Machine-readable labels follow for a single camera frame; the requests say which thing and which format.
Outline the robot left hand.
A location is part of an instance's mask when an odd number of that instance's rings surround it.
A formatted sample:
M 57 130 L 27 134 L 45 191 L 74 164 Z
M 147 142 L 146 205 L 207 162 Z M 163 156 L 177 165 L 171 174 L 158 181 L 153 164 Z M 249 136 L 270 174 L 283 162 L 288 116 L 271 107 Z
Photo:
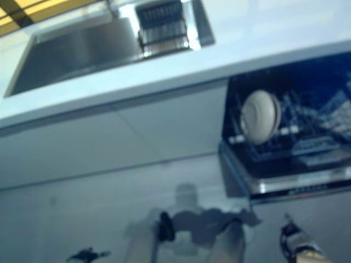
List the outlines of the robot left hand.
M 90 263 L 95 260 L 106 258 L 111 255 L 111 251 L 94 251 L 92 247 L 82 249 L 74 255 L 69 256 L 66 262 L 86 262 Z

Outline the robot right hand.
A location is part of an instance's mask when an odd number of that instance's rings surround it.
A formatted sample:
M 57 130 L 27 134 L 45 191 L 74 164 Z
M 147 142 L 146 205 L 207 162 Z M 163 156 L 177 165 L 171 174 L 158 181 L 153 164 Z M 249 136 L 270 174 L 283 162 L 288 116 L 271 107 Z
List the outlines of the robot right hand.
M 297 262 L 297 256 L 304 252 L 313 252 L 325 256 L 316 240 L 293 220 L 289 213 L 285 214 L 286 224 L 280 232 L 279 245 L 283 256 L 289 262 Z

